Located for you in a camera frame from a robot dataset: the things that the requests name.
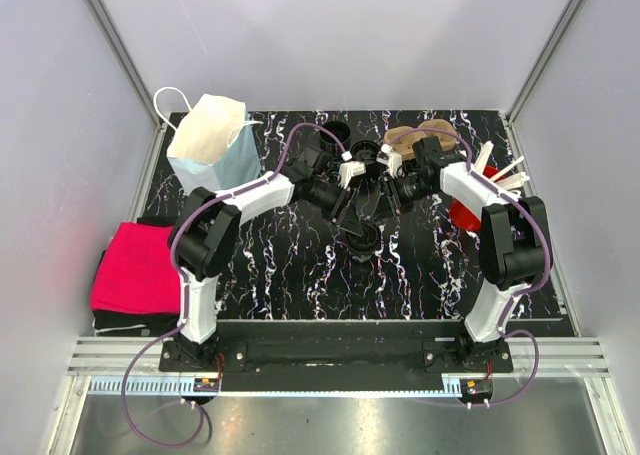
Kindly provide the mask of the black cup lid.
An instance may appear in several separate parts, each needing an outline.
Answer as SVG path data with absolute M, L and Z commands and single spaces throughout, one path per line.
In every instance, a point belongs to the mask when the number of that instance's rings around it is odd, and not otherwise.
M 356 255 L 368 255 L 378 250 L 381 238 L 380 228 L 371 222 L 361 224 L 359 235 L 350 232 L 345 235 L 347 248 Z

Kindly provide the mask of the light blue paper bag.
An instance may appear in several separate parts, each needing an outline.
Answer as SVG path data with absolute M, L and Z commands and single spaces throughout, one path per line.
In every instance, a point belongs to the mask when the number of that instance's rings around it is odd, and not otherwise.
M 246 104 L 225 96 L 204 94 L 192 104 L 182 95 L 187 114 L 178 124 L 160 110 L 158 98 L 176 87 L 159 88 L 153 96 L 157 115 L 174 136 L 166 157 L 184 193 L 203 187 L 211 192 L 232 189 L 257 179 L 261 163 Z

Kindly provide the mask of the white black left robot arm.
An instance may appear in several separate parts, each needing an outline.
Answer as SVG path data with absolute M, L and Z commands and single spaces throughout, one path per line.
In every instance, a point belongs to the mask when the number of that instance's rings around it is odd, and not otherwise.
M 350 235 L 364 234 L 351 205 L 351 181 L 366 173 L 363 162 L 348 152 L 341 155 L 338 179 L 324 179 L 330 154 L 308 147 L 276 170 L 244 185 L 211 192 L 193 190 L 169 237 L 170 259 L 180 276 L 180 315 L 177 336 L 185 341 L 181 359 L 196 371 L 215 361 L 209 339 L 216 331 L 216 289 L 221 272 L 231 261 L 240 228 L 276 208 L 298 201 L 316 207 L 325 220 Z

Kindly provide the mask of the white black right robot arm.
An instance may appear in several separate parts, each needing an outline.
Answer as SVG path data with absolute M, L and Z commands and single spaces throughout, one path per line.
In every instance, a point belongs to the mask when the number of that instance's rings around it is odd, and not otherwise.
M 401 176 L 402 155 L 388 143 L 378 149 L 375 163 L 385 168 L 385 176 L 377 214 L 400 214 L 423 198 L 443 193 L 480 221 L 483 282 L 453 349 L 460 368 L 476 371 L 490 358 L 488 344 L 507 336 L 505 327 L 521 297 L 549 279 L 553 257 L 545 204 L 535 196 L 514 195 L 484 176 L 470 158 L 443 151 L 435 137 L 416 141 L 413 151 L 417 169 Z

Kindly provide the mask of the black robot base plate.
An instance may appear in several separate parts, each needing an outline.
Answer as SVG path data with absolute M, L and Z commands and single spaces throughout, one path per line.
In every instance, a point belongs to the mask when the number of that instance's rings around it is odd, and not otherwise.
M 164 342 L 162 372 L 222 371 L 223 391 L 292 395 L 434 392 L 445 375 L 513 372 L 504 341 L 473 344 L 456 321 L 219 322 L 201 348 Z

